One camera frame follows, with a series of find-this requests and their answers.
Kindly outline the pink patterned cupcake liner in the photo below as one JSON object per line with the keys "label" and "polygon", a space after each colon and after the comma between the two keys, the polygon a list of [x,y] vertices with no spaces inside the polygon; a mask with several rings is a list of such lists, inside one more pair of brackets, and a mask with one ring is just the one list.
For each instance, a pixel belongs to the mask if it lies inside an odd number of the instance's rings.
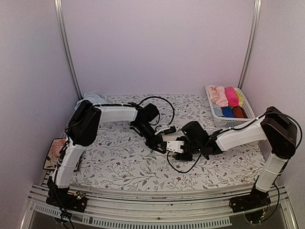
{"label": "pink patterned cupcake liner", "polygon": [[65,142],[66,138],[56,138],[53,140],[47,156],[49,161],[55,161],[59,158],[60,152],[64,147]]}

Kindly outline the left aluminium frame post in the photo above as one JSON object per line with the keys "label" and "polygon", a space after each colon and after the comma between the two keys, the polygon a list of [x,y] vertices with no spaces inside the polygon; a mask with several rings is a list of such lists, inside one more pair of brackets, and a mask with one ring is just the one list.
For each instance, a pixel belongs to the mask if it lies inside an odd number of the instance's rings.
{"label": "left aluminium frame post", "polygon": [[78,81],[76,71],[75,71],[75,67],[73,64],[72,54],[71,54],[69,40],[68,40],[68,34],[67,34],[65,21],[64,21],[64,12],[63,12],[63,7],[62,7],[62,1],[55,0],[54,7],[55,7],[55,14],[56,14],[56,18],[57,18],[58,27],[59,27],[59,33],[60,33],[60,37],[61,37],[61,41],[62,41],[62,45],[63,45],[63,50],[64,50],[69,74],[71,77],[72,86],[74,88],[77,98],[80,100],[83,98],[83,96],[81,93],[81,88],[80,88],[79,81]]}

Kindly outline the hot pink rolled towel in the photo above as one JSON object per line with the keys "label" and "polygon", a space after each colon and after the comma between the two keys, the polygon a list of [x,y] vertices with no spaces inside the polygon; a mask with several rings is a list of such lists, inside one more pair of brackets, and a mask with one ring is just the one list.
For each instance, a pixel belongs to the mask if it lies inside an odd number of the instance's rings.
{"label": "hot pink rolled towel", "polygon": [[225,95],[228,100],[228,104],[232,107],[237,107],[239,105],[239,98],[236,94],[236,91],[233,87],[225,88]]}

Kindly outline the dark red rolled towel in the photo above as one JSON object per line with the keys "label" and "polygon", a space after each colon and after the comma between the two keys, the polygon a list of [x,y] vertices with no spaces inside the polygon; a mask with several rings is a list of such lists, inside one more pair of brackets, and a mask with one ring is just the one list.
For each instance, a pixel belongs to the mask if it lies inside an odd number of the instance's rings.
{"label": "dark red rolled towel", "polygon": [[235,118],[247,118],[243,108],[236,106],[232,109]]}

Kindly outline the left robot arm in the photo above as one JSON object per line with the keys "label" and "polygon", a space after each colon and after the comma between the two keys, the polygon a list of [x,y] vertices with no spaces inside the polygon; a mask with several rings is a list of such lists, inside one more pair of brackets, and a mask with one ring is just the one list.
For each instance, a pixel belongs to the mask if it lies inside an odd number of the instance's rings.
{"label": "left robot arm", "polygon": [[161,148],[163,138],[150,124],[158,114],[153,104],[141,107],[135,103],[93,104],[83,100],[65,129],[66,145],[48,180],[49,197],[60,207],[67,207],[71,203],[68,194],[70,179],[86,147],[95,141],[100,124],[130,122],[131,129],[145,138],[148,148],[164,154],[166,151]]}

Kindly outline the front aluminium rail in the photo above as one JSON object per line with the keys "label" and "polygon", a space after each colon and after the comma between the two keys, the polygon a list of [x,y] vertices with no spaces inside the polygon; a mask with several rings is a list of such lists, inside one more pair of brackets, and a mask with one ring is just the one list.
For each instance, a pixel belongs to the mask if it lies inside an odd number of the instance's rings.
{"label": "front aluminium rail", "polygon": [[66,227],[101,229],[300,229],[284,186],[270,189],[271,206],[266,220],[254,224],[247,216],[259,209],[234,213],[229,200],[246,195],[251,185],[195,191],[125,191],[71,186],[71,191],[87,194],[83,213],[61,222],[60,210],[48,205],[45,184],[33,185],[27,198],[21,228],[63,229]]}

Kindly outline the cream printed rolled towel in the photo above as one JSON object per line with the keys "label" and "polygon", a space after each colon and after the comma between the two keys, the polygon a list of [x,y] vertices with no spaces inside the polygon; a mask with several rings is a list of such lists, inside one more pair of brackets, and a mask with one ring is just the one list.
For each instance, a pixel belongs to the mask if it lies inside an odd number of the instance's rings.
{"label": "cream printed rolled towel", "polygon": [[212,103],[216,103],[216,101],[219,99],[219,94],[217,92],[217,89],[214,85],[208,86],[208,93],[211,99]]}

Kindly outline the aluminium frame post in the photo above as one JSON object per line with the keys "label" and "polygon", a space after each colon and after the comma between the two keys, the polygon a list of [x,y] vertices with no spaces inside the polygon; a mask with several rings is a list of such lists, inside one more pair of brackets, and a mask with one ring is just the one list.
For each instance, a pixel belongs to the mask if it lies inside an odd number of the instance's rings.
{"label": "aluminium frame post", "polygon": [[245,85],[247,72],[248,72],[248,69],[250,66],[252,52],[253,52],[255,39],[256,39],[256,35],[257,35],[257,30],[258,30],[258,26],[259,26],[261,6],[262,6],[261,0],[254,1],[254,8],[253,8],[253,15],[252,15],[249,39],[248,39],[244,62],[242,65],[242,70],[241,70],[241,74],[240,74],[240,78],[239,78],[238,86],[237,86],[241,90],[243,89],[243,87]]}
{"label": "aluminium frame post", "polygon": [[77,98],[80,100],[83,98],[83,96],[81,93],[81,88],[80,88],[79,81],[78,81],[76,71],[75,71],[75,67],[73,64],[72,54],[71,54],[69,40],[68,40],[68,34],[67,34],[65,21],[64,21],[64,12],[63,12],[63,7],[62,7],[62,1],[55,0],[54,7],[55,7],[55,14],[56,14],[56,18],[57,18],[58,27],[59,27],[59,33],[60,33],[60,37],[61,37],[61,41],[62,41],[62,45],[63,45],[63,50],[64,50],[69,74],[71,77],[72,86],[74,88]]}

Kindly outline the floral table cloth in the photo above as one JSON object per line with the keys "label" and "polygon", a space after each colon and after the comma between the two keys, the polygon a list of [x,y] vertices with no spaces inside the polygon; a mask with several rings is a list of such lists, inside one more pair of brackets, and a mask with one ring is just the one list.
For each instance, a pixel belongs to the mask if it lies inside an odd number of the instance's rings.
{"label": "floral table cloth", "polygon": [[[177,128],[197,121],[209,133],[217,130],[205,95],[104,95],[107,103],[152,103],[162,125]],[[188,191],[254,183],[265,160],[258,144],[233,148],[223,154],[195,155],[191,162],[177,161],[149,149],[145,139],[127,122],[99,126],[94,143],[87,147],[70,184],[128,191]]]}

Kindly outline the floral square plate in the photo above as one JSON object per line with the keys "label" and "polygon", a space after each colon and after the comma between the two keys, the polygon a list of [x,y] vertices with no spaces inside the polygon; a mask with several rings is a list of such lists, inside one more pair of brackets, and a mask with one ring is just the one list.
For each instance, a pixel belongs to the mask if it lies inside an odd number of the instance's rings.
{"label": "floral square plate", "polygon": [[44,170],[49,170],[49,171],[55,170],[58,159],[60,157],[60,151],[65,146],[66,140],[67,139],[65,137],[53,139],[44,161],[44,165],[43,165]]}

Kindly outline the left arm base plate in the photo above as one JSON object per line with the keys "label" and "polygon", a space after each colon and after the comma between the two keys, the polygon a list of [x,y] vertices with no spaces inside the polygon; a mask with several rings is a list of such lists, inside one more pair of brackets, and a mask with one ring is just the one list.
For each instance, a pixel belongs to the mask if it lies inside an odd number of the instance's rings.
{"label": "left arm base plate", "polygon": [[50,192],[46,199],[46,203],[60,209],[72,210],[84,213],[87,206],[88,199],[82,197],[78,199],[77,196],[61,191]]}

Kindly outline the light blue crumpled cloth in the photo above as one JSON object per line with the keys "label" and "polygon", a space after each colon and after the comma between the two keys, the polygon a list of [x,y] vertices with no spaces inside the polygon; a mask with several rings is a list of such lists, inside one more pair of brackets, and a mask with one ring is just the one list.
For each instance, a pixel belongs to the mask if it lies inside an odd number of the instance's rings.
{"label": "light blue crumpled cloth", "polygon": [[79,100],[74,107],[74,110],[80,106],[81,102],[88,100],[92,104],[105,104],[107,103],[100,95],[96,93],[84,93],[83,99]]}

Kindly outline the light pink rolled towel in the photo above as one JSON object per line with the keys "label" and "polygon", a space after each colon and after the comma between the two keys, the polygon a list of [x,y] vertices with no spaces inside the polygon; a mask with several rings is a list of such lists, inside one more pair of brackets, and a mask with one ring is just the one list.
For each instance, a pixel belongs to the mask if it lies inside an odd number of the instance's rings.
{"label": "light pink rolled towel", "polygon": [[228,100],[225,94],[225,88],[223,86],[216,87],[217,93],[218,93],[218,100],[216,101],[216,104],[220,107],[227,107],[228,106]]}

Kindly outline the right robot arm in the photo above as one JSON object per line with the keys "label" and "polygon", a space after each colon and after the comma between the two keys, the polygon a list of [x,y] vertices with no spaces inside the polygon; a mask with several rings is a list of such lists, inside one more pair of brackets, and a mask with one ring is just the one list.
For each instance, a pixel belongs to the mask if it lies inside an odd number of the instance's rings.
{"label": "right robot arm", "polygon": [[205,158],[253,142],[268,141],[271,153],[248,195],[231,198],[233,212],[269,205],[268,191],[295,154],[302,140],[302,129],[290,116],[268,107],[264,114],[235,127],[220,129],[209,135],[197,121],[182,128],[183,136],[167,142],[166,149],[176,153],[177,160],[192,160],[194,154]]}

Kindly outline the cream white towel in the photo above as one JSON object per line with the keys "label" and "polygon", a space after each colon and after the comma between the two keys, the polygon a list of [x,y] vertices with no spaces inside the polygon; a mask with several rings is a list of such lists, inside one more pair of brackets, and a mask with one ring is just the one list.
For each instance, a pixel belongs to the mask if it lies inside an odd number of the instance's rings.
{"label": "cream white towel", "polygon": [[182,135],[179,133],[173,133],[173,134],[162,134],[162,138],[164,142],[168,142],[168,141],[182,141],[181,139]]}

